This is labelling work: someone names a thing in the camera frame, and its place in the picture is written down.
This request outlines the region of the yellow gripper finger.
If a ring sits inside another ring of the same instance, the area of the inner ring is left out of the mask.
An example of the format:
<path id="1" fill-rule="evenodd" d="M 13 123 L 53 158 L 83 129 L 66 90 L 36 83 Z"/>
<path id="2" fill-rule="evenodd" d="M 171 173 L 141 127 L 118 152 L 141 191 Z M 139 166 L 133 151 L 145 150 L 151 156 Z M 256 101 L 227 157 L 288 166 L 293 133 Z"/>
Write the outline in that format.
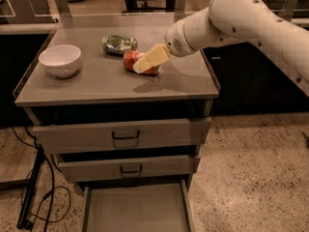
<path id="1" fill-rule="evenodd" d="M 169 61 L 170 57 L 171 53 L 166 44 L 156 44 L 133 64 L 133 70 L 136 73 L 146 73 Z"/>

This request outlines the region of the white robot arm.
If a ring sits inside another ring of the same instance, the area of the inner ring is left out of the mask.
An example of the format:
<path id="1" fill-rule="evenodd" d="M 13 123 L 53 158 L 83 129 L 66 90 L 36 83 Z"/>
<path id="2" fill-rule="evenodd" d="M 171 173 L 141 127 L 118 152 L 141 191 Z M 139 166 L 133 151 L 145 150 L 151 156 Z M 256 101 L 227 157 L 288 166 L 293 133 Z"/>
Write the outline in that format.
<path id="1" fill-rule="evenodd" d="M 133 65 L 137 73 L 203 48 L 248 42 L 309 96 L 309 31 L 274 14 L 262 0 L 210 0 L 167 30 L 163 44 Z"/>

